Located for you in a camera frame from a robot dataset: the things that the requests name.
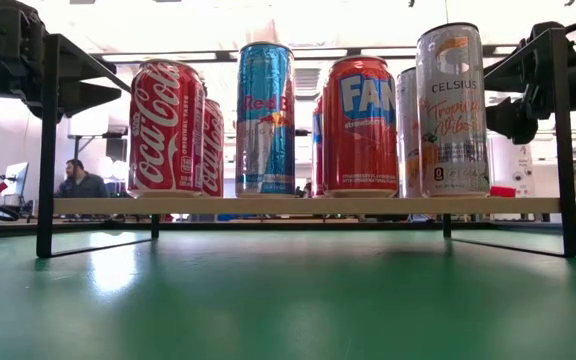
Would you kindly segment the white backed monitor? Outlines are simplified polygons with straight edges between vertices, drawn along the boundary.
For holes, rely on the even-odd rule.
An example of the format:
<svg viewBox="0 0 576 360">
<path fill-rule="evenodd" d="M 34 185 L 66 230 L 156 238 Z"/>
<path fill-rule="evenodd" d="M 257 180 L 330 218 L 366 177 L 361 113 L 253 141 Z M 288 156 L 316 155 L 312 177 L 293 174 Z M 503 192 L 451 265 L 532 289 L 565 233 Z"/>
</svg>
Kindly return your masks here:
<svg viewBox="0 0 576 360">
<path fill-rule="evenodd" d="M 6 167 L 6 179 L 4 180 L 4 183 L 7 185 L 7 188 L 2 192 L 4 196 L 23 195 L 28 168 L 28 162 L 16 163 Z"/>
</svg>

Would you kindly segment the blue silver Red Bull can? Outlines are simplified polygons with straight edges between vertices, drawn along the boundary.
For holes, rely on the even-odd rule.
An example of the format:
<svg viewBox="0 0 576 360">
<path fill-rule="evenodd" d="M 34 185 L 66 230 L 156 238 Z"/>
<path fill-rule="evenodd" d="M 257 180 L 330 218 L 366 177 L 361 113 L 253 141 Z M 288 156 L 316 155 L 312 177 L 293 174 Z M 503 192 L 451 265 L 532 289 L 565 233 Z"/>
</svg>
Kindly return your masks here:
<svg viewBox="0 0 576 360">
<path fill-rule="evenodd" d="M 291 197 L 295 190 L 294 55 L 253 42 L 239 52 L 236 196 Z"/>
</svg>

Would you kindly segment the red Fanta strawberry can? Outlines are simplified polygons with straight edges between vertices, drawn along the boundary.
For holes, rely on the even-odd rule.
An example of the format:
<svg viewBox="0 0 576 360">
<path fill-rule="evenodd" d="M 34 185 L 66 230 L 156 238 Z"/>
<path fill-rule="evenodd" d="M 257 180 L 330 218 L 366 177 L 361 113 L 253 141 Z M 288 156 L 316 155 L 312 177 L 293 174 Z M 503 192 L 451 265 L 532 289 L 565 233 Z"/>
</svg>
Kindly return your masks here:
<svg viewBox="0 0 576 360">
<path fill-rule="evenodd" d="M 325 195 L 322 182 L 323 168 L 321 116 L 322 97 L 319 96 L 315 101 L 315 109 L 313 110 L 312 114 L 312 186 L 314 197 L 322 197 Z"/>
<path fill-rule="evenodd" d="M 322 166 L 329 197 L 394 197 L 399 191 L 395 81 L 385 60 L 336 61 L 322 94 Z"/>
</svg>

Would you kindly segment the wooden shelf black metal frame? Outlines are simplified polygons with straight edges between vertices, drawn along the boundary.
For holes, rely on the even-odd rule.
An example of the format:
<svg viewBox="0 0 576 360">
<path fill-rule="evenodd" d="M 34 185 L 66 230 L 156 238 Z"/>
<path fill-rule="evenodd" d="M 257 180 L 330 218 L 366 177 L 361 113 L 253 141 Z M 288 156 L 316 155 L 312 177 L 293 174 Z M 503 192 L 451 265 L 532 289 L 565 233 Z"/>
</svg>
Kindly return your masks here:
<svg viewBox="0 0 576 360">
<path fill-rule="evenodd" d="M 152 239 L 157 239 L 160 217 L 167 213 L 189 214 L 439 214 L 443 235 L 452 237 L 454 214 L 559 213 L 562 216 L 561 256 L 576 257 L 576 205 L 573 189 L 573 156 L 570 109 L 565 103 L 569 85 L 555 82 L 555 115 L 559 195 L 556 198 L 444 197 L 444 198 L 320 198 L 320 199 L 223 199 L 223 198 L 151 198 L 151 199 L 57 199 L 53 195 L 56 145 L 56 94 L 58 72 L 47 69 L 47 97 L 41 130 L 40 192 L 36 254 L 54 256 L 53 217 L 56 214 L 145 214 L 151 216 Z"/>
</svg>

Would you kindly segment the white cabinet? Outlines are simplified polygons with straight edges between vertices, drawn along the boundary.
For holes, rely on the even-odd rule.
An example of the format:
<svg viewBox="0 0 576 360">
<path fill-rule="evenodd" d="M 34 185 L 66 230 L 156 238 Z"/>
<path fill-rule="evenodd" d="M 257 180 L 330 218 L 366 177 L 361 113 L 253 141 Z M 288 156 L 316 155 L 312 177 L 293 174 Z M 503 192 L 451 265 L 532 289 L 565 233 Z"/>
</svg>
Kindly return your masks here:
<svg viewBox="0 0 576 360">
<path fill-rule="evenodd" d="M 517 197 L 535 191 L 531 146 L 515 145 L 505 137 L 488 139 L 490 180 L 493 186 L 513 188 Z"/>
</svg>

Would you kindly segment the person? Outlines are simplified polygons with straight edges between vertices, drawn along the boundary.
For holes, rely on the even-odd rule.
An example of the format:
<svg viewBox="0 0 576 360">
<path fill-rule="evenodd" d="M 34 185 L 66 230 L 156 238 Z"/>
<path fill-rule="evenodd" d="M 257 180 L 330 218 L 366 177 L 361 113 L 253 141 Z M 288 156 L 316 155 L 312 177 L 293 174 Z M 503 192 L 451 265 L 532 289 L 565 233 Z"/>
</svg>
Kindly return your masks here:
<svg viewBox="0 0 576 360">
<path fill-rule="evenodd" d="M 66 179 L 55 192 L 56 198 L 107 198 L 108 190 L 104 179 L 84 169 L 79 159 L 66 162 Z"/>
</svg>

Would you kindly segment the red Coca-Cola can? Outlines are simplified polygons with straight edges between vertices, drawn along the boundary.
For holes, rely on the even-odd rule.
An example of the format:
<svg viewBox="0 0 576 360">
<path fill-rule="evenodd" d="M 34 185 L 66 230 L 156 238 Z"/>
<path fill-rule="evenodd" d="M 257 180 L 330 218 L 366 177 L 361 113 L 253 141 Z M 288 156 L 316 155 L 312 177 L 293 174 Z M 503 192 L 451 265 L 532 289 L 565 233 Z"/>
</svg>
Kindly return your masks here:
<svg viewBox="0 0 576 360">
<path fill-rule="evenodd" d="M 200 195 L 204 108 L 205 91 L 194 68 L 166 59 L 140 64 L 130 100 L 132 197 Z"/>
<path fill-rule="evenodd" d="M 203 194 L 223 196 L 224 119 L 218 102 L 206 99 L 203 124 Z"/>
</svg>

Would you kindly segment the green table mat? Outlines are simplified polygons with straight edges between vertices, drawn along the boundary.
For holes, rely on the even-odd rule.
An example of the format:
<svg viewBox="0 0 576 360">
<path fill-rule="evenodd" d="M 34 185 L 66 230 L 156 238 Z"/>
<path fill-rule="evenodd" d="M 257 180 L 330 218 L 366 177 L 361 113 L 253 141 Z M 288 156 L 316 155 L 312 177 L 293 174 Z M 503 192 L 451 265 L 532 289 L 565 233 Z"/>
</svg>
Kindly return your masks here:
<svg viewBox="0 0 576 360">
<path fill-rule="evenodd" d="M 576 259 L 551 234 L 0 239 L 0 360 L 576 360 Z"/>
</svg>

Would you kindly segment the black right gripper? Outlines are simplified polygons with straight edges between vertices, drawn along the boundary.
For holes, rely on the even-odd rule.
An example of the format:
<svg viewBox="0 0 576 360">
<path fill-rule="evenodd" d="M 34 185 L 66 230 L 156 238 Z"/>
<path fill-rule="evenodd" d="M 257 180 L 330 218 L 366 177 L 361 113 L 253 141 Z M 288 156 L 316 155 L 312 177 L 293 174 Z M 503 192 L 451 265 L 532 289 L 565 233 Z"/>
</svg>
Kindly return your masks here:
<svg viewBox="0 0 576 360">
<path fill-rule="evenodd" d="M 567 41 L 567 70 L 557 75 L 567 76 L 569 81 L 570 110 L 576 111 L 576 50 L 574 42 Z M 555 112 L 553 99 L 552 51 L 537 47 L 523 65 L 523 81 L 527 84 L 524 101 L 529 114 L 551 114 Z M 504 99 L 497 105 L 486 107 L 486 126 L 489 130 L 511 140 L 514 145 L 526 145 L 534 140 L 538 122 L 526 114 L 522 100 Z"/>
</svg>

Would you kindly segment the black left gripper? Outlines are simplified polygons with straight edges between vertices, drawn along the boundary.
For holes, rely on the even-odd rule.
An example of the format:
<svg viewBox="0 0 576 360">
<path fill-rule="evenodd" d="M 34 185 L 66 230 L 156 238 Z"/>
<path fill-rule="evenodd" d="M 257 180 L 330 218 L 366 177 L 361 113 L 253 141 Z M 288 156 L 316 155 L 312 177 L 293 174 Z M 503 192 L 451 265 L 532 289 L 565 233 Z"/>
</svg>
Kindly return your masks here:
<svg viewBox="0 0 576 360">
<path fill-rule="evenodd" d="M 31 113 L 43 117 L 42 71 L 44 62 L 35 71 L 25 60 L 8 66 L 0 58 L 0 97 L 21 100 Z M 62 47 L 60 50 L 60 72 L 62 74 L 100 74 L 101 68 L 116 74 L 115 64 L 91 56 L 76 48 Z M 87 83 L 89 76 L 65 76 L 60 78 L 60 113 L 74 116 L 90 108 L 114 101 L 121 90 Z"/>
</svg>

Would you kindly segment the white Celsius Tropical Vibe can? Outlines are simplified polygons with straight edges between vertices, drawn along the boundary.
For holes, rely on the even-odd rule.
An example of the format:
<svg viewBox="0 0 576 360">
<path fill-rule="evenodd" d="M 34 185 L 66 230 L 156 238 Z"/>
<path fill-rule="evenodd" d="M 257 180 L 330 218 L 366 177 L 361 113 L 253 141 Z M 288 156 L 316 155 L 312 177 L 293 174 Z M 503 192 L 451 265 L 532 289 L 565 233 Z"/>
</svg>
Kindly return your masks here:
<svg viewBox="0 0 576 360">
<path fill-rule="evenodd" d="M 447 23 L 417 41 L 421 191 L 426 197 L 489 192 L 482 43 L 477 26 Z"/>
<path fill-rule="evenodd" d="M 404 198 L 421 196 L 416 91 L 416 68 L 411 67 L 401 72 L 396 78 L 401 196 Z"/>
</svg>

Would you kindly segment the black overhead frame bar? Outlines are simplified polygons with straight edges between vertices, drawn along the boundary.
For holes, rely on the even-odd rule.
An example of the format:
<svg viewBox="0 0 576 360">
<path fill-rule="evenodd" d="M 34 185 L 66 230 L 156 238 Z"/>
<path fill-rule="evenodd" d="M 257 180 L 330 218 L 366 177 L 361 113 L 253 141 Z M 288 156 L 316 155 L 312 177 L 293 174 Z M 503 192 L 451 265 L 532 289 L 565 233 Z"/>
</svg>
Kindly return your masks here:
<svg viewBox="0 0 576 360">
<path fill-rule="evenodd" d="M 483 54 L 489 58 L 502 58 L 515 49 L 512 44 L 488 44 L 483 46 Z M 410 60 L 417 54 L 415 46 L 368 46 L 368 47 L 309 47 L 292 50 L 298 61 L 332 61 L 346 56 L 369 55 L 386 60 Z M 117 64 L 132 64 L 151 58 L 167 58 L 182 62 L 236 62 L 238 50 L 195 50 L 167 52 L 123 52 L 92 53 L 92 56 Z"/>
</svg>

